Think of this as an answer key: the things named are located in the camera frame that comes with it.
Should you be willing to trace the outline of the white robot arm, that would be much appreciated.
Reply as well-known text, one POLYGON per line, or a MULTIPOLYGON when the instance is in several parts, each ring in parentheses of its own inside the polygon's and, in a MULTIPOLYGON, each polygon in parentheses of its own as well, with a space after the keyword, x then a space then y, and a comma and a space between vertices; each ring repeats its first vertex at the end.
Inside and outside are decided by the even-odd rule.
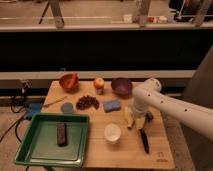
POLYGON ((213 109, 168 97, 160 93, 158 79, 149 78, 132 90, 132 109, 136 114, 145 114, 154 107, 168 114, 201 135, 213 140, 213 109))

